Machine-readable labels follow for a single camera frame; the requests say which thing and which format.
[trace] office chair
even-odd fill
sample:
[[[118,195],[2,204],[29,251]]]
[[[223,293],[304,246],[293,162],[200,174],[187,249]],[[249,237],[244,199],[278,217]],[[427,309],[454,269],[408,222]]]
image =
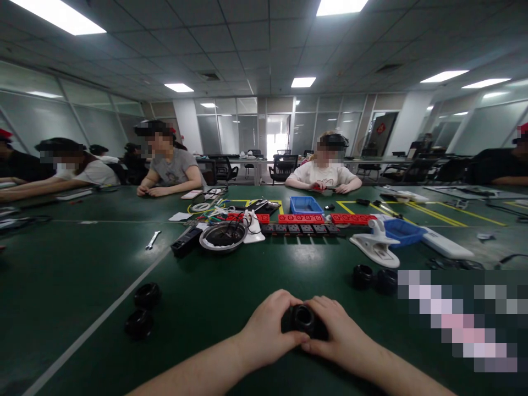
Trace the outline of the office chair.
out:
[[[273,168],[268,167],[269,177],[275,182],[285,182],[288,176],[296,169],[297,160],[299,156],[296,155],[279,155],[273,156]]]

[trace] paper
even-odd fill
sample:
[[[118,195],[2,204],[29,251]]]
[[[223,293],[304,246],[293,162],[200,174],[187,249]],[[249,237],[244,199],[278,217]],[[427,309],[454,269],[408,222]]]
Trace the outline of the paper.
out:
[[[176,213],[173,217],[169,219],[169,221],[181,221],[181,220],[187,220],[189,217],[191,217],[192,214],[190,213]]]

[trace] hand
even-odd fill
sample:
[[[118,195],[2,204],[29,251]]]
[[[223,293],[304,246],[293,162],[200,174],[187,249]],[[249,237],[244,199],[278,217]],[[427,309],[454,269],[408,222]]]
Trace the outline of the hand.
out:
[[[340,303],[316,296],[306,304],[326,325],[329,341],[310,340],[302,345],[304,351],[331,360],[361,377],[381,363],[383,348],[361,330]]]
[[[334,190],[338,194],[346,194],[352,191],[352,187],[350,187],[348,184],[342,184]]]
[[[137,192],[137,196],[144,196],[145,194],[149,192],[149,188],[140,185],[140,186],[137,186],[136,192]]]
[[[308,187],[308,189],[324,191],[326,190],[326,185],[322,181],[315,181],[312,184],[310,184],[310,187]]]
[[[154,197],[169,195],[170,193],[171,193],[171,190],[169,187],[155,187],[148,191],[148,194]]]
[[[286,290],[278,290],[261,303],[246,326],[235,335],[243,361],[251,371],[277,361],[310,337],[301,332],[281,332],[281,319],[290,306],[303,302]]]

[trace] woman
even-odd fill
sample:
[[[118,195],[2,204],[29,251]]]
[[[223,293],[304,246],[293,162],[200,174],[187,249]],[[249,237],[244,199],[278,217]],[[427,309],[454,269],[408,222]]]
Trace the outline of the woman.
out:
[[[357,190],[361,187],[361,179],[340,163],[340,152],[347,146],[347,140],[341,135],[333,131],[323,133],[315,154],[286,179],[286,185],[303,190],[337,186],[335,192],[341,194]]]
[[[176,138],[167,124],[145,121],[135,132],[146,139],[152,150],[150,170],[137,187],[137,195],[160,197],[207,186],[192,154],[176,148]],[[159,182],[163,186],[154,187]]]
[[[33,181],[0,191],[1,202],[18,201],[37,195],[94,185],[119,185],[113,170],[92,154],[85,146],[64,137],[42,140],[35,146],[41,158],[52,157],[57,164],[56,174],[48,179]]]

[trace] wall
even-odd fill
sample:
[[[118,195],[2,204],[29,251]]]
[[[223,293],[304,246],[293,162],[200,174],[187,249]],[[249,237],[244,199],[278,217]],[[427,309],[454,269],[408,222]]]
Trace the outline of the wall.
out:
[[[191,153],[203,153],[194,99],[174,99],[172,102],[183,144]]]

